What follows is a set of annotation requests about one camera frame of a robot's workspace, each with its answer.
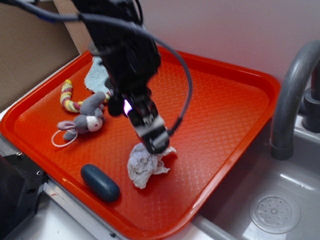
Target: gray faucet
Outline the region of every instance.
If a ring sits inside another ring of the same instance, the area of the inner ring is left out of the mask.
[[[296,118],[304,95],[307,116],[302,125],[320,132],[320,40],[305,44],[295,56],[281,87],[275,108],[270,137],[271,156],[289,159],[294,152],[293,135]],[[311,88],[305,91],[311,77]]]

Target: blue soap bar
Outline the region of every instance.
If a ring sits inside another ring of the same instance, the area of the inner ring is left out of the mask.
[[[102,200],[113,202],[119,198],[119,186],[97,166],[84,165],[81,168],[81,177]]]

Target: drain strainer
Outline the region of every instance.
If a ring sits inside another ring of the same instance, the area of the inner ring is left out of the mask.
[[[300,220],[296,201],[277,191],[266,191],[253,199],[250,216],[254,224],[270,234],[284,234],[294,229]]]

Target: white string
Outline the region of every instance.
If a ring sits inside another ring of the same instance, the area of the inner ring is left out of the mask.
[[[51,143],[52,143],[54,146],[58,147],[58,148],[63,148],[63,147],[65,147],[65,146],[68,146],[68,145],[71,144],[73,141],[75,141],[76,138],[78,137],[78,132],[77,132],[77,131],[76,131],[76,132],[73,132],[73,131],[71,131],[71,130],[68,130],[68,132],[74,134],[75,137],[74,137],[71,141],[67,142],[66,144],[58,145],[58,144],[55,143],[54,140],[55,140],[55,136],[56,136],[58,133],[60,133],[60,132],[62,132],[62,130],[56,131],[56,132],[53,134],[53,136],[51,137]]]

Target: tray rim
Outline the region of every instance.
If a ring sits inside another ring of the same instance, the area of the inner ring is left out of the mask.
[[[179,64],[177,60],[173,59],[171,54],[159,47],[162,61]],[[186,226],[195,214],[200,210],[201,206],[205,203],[206,199],[212,194],[215,188],[223,180],[223,178],[228,174],[233,165],[237,162],[240,156],[246,151],[251,142],[259,134],[262,128],[267,124],[270,118],[273,115],[274,109],[277,103],[277,96],[280,91],[280,84],[278,81],[271,75],[252,70],[249,68],[233,65],[230,63],[225,63],[201,56],[195,56],[190,53],[179,52],[179,54],[184,58],[187,65],[191,69],[196,69],[205,73],[212,74],[215,73],[215,76],[227,78],[236,82],[241,82],[246,85],[257,87],[261,89],[269,98],[269,105],[266,111],[260,116],[252,128],[247,132],[246,136],[241,140],[239,145],[234,149],[231,155],[226,159],[224,164],[220,167],[215,175],[212,176],[210,182],[202,189],[199,195],[195,198],[192,203],[192,209],[186,210],[185,213],[178,219],[178,221],[168,227],[156,229],[156,230],[142,230],[135,225],[128,225],[123,222],[123,219],[119,216],[115,216],[112,213],[112,207],[109,207],[108,214],[101,216],[99,214],[101,211],[106,211],[106,205],[102,202],[96,202],[93,207],[89,207],[88,203],[92,203],[92,199],[88,196],[81,196],[81,202],[86,204],[93,212],[102,217],[106,222],[108,222],[113,228],[123,234],[125,237],[130,239],[162,239],[169,237],[176,233],[178,230]],[[61,82],[54,81],[56,78],[67,79],[70,74],[74,74],[79,67],[83,67],[88,63],[88,58],[90,53],[86,51],[84,54],[77,57],[74,61],[67,64],[61,71],[51,76],[46,82],[41,84],[38,88],[34,89],[32,92],[21,98],[16,104],[14,104],[3,116],[0,122],[0,132],[2,135],[8,139],[10,142],[14,142],[14,145],[20,149],[22,152],[26,153],[31,159],[40,158],[39,153],[29,149],[28,143],[20,139],[20,136],[14,132],[14,123],[16,119],[20,116],[21,113],[27,111],[33,104],[38,100],[42,99],[48,91],[58,87]],[[41,162],[44,169],[48,169],[51,165],[45,161]],[[55,179],[63,179],[63,174],[57,172]],[[72,185],[73,191],[70,191],[77,199],[79,199],[79,194],[81,190],[75,187],[72,182],[63,181],[59,183],[68,190],[68,185]]]

